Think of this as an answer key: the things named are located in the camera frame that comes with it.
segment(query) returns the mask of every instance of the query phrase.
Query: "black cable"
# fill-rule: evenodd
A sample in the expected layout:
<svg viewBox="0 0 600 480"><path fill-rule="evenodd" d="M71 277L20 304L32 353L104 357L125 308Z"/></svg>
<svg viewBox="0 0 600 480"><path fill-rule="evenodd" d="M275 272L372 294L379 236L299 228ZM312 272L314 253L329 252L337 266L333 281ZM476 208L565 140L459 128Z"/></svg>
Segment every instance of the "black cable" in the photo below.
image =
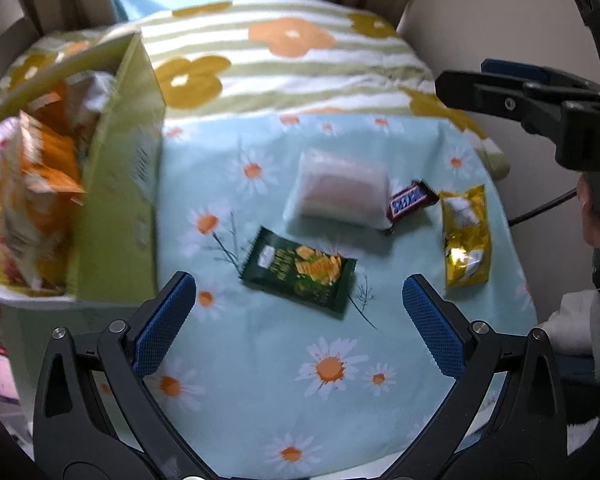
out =
<svg viewBox="0 0 600 480"><path fill-rule="evenodd" d="M553 209L554 207L559 206L560 204L564 204L565 202L567 202L567 200L571 200L575 196L576 189L573 188L571 191L568 191L564 195L561 195L558 198L554 198L550 202L547 202L546 204L541 205L540 207L536 207L535 209L532 209L531 211L524 213L523 215L516 216L514 219L509 220L509 227L522 224L522 222L525 222L533 218L534 216L538 216L540 213L544 213L545 211L549 211L549 209Z"/></svg>

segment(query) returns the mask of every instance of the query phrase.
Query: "person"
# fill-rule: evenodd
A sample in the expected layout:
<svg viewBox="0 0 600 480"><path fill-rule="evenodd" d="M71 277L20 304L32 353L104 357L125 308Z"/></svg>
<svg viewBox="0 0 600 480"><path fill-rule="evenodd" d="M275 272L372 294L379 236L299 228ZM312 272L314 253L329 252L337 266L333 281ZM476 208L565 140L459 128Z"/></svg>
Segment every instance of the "person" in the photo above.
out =
<svg viewBox="0 0 600 480"><path fill-rule="evenodd" d="M600 218L593 210L592 192L584 174L576 186L582 215L582 237L594 248L600 248ZM560 309L539 325L549 336L554 352L566 356L592 356L594 377L600 385L600 294L583 290L565 294ZM598 419L570 428L577 448L586 442L595 430Z"/></svg>

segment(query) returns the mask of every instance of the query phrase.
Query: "white plastic bag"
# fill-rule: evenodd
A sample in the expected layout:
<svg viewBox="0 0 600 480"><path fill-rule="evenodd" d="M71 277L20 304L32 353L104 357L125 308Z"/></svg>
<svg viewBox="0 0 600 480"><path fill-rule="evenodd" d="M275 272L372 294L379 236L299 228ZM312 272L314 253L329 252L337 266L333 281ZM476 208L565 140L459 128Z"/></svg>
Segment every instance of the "white plastic bag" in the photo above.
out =
<svg viewBox="0 0 600 480"><path fill-rule="evenodd" d="M383 168L311 148L300 156L298 179L283 219L289 222L316 216L388 229L390 195L389 177Z"/></svg>

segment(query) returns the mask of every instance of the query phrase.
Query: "striped blanket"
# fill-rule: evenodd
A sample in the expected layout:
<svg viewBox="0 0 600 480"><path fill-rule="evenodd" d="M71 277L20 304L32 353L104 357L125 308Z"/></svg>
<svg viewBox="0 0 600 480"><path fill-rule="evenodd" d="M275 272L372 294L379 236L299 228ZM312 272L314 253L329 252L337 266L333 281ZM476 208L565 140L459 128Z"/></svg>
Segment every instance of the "striped blanket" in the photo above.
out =
<svg viewBox="0 0 600 480"><path fill-rule="evenodd" d="M141 30L177 136L191 118L277 113L436 116L451 120L493 178L509 165L468 115L435 97L431 72L384 19L321 0L235 0L161 11L108 30L43 38L0 82L0 99L37 70L94 42Z"/></svg>

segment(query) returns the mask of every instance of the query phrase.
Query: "bed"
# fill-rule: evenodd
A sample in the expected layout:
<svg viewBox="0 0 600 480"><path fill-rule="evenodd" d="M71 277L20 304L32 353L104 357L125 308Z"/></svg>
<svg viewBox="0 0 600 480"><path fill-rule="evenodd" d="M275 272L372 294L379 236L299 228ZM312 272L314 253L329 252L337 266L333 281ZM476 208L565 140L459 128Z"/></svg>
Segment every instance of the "bed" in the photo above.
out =
<svg viewBox="0 0 600 480"><path fill-rule="evenodd" d="M10 69L0 99L37 70L129 29L142 31L168 106L158 284L176 270L198 283L196 306L147 387L222 476L300 478L405 449L452 385L402 307L405 277L423 273L465 316L499 332L526 333L536 322L493 183L508 171L502 152L471 118L440 104L430 71L385 20L316 0L221 2L53 34ZM282 209L307 147L380 162L396 190L414 178L436 190L484 184L489 282L445 290L439 206L390 237L327 221L290 228ZM241 285L260 225L357 260L343 319ZM22 352L32 354L18 385L30 392L46 342L27 332L72 317L66 324L96 330L126 312L11 309ZM36 331L24 330L29 323ZM325 363L330 371L318 373ZM97 380L133 445L106 380Z"/></svg>

